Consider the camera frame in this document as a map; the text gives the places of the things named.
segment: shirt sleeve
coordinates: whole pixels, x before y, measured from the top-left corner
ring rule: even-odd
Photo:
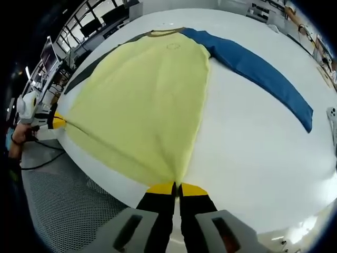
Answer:
[[[271,64],[238,43],[213,36],[206,31],[185,28],[181,33],[203,45],[212,57],[230,70],[274,96],[298,118],[308,133],[311,131],[313,109]]]

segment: desk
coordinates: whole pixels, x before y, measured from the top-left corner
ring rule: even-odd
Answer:
[[[75,72],[113,47],[150,30],[207,30],[229,38],[278,69],[313,108],[308,134],[297,118],[256,84],[210,59],[203,120],[184,182],[205,189],[258,233],[281,229],[319,212],[337,197],[336,157],[326,108],[332,93],[317,62],[290,38],[241,15],[210,9],[176,9],[130,22],[104,41]],[[66,114],[86,81],[59,100]],[[107,168],[72,142],[57,138],[75,163],[111,195],[135,207],[147,187]]]

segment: cable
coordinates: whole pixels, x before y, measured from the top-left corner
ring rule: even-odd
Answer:
[[[64,151],[64,152],[58,154],[57,156],[55,156],[53,159],[51,159],[51,160],[49,160],[49,161],[47,161],[45,163],[42,163],[42,164],[40,164],[38,166],[31,167],[31,168],[21,168],[21,170],[35,170],[35,169],[41,168],[41,167],[43,167],[43,166],[45,166],[47,164],[50,164],[51,162],[55,161],[57,158],[59,158],[61,155],[65,154],[65,153],[66,152]]]
[[[47,148],[50,148],[50,149],[55,149],[55,150],[60,150],[60,151],[64,151],[64,149],[60,149],[60,148],[56,148],[56,147],[52,147],[52,146],[49,146],[49,145],[47,145],[47,144],[44,144],[44,143],[42,143],[42,142],[39,142],[39,141],[35,141],[36,143],[38,143],[38,144],[40,144],[40,145],[42,145],[42,146],[45,146],[45,147],[47,147]]]
[[[72,48],[70,48],[70,50],[69,50],[69,67],[70,67],[70,57],[71,57],[71,55],[72,55]]]
[[[85,51],[87,51],[88,52],[88,50],[84,47],[84,45],[82,44],[82,42],[77,38],[77,37],[75,37],[74,36],[74,38],[75,38],[75,41],[85,50]]]

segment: yellow shirt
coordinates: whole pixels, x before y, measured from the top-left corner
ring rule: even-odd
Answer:
[[[67,134],[137,182],[179,184],[201,121],[209,57],[204,46],[172,31],[118,47],[66,115]]]

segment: white wall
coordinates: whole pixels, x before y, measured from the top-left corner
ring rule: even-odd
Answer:
[[[180,8],[216,9],[218,0],[140,0],[143,2],[143,14]]]

